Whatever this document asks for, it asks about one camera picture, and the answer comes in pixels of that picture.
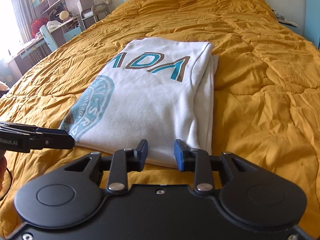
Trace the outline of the person's left hand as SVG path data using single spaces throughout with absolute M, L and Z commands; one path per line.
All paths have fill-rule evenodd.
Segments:
M 0 161 L 0 191 L 3 188 L 2 184 L 4 181 L 4 175 L 6 173 L 6 170 L 7 170 L 7 160 L 6 160 L 5 156 L 3 156 Z

